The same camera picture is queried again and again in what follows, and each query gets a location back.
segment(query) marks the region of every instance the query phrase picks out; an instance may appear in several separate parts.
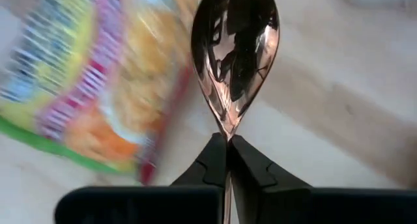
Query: copper spoon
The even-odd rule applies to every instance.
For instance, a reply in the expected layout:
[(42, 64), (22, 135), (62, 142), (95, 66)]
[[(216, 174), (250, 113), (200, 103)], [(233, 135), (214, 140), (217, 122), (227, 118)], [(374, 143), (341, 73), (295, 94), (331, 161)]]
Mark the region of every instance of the copper spoon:
[[(230, 143), (274, 62), (280, 39), (274, 0), (201, 0), (191, 37), (194, 70)], [(231, 179), (224, 223), (230, 222)]]

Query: wooden floor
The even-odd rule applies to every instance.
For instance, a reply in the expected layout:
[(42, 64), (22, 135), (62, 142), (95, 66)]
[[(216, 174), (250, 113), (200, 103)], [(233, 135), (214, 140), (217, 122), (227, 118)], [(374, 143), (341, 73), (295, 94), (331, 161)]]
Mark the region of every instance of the wooden floor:
[[(9, 12), (22, 15), (25, 0), (0, 2), (9, 8), (0, 8), (5, 60), (20, 22)], [(417, 14), (344, 0), (276, 2), (281, 17), (276, 62), (238, 134), (314, 186), (414, 187)], [(216, 130), (193, 80), (172, 120), (154, 183), (170, 184)], [(133, 184), (4, 135), (0, 147), (1, 223), (52, 223), (56, 202), (71, 189)]]

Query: plastic bag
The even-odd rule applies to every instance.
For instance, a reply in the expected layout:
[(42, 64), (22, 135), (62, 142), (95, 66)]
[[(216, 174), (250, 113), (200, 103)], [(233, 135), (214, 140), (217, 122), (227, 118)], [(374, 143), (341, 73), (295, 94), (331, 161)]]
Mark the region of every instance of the plastic bag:
[(3, 72), (0, 130), (147, 183), (191, 72), (196, 7), (197, 0), (40, 0)]

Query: snack bag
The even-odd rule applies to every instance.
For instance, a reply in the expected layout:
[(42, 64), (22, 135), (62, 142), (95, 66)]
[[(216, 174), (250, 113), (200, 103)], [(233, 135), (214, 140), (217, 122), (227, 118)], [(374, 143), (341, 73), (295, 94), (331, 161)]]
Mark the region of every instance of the snack bag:
[(197, 0), (40, 0), (0, 79), (0, 130), (147, 183), (190, 75)]

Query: spoon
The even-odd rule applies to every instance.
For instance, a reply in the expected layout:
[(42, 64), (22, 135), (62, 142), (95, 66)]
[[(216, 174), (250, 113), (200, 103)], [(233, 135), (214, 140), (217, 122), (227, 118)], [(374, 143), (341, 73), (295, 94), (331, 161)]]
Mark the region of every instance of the spoon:
[[(201, 0), (191, 49), (194, 70), (227, 144), (261, 88), (280, 39), (274, 0)], [(224, 223), (230, 222), (231, 175)]]

